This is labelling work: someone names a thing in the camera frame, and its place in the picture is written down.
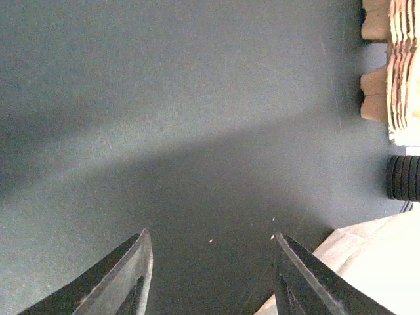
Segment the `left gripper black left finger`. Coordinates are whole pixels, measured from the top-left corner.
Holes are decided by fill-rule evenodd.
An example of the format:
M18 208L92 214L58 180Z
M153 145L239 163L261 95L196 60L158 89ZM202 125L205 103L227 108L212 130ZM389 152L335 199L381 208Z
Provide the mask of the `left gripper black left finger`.
M152 269L152 241L144 229L21 314L145 314Z

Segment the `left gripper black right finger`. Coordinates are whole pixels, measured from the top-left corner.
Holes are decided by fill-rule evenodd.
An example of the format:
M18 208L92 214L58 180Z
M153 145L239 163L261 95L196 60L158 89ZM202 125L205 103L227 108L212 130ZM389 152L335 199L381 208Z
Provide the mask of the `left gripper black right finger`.
M292 237L275 234L278 314L392 314L358 291Z

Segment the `blue checkered paper bag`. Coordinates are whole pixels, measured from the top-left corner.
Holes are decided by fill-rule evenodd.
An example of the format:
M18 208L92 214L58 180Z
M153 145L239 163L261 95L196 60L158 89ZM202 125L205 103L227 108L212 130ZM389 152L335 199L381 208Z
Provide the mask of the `blue checkered paper bag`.
M419 210L336 229L314 256L395 314L419 313Z

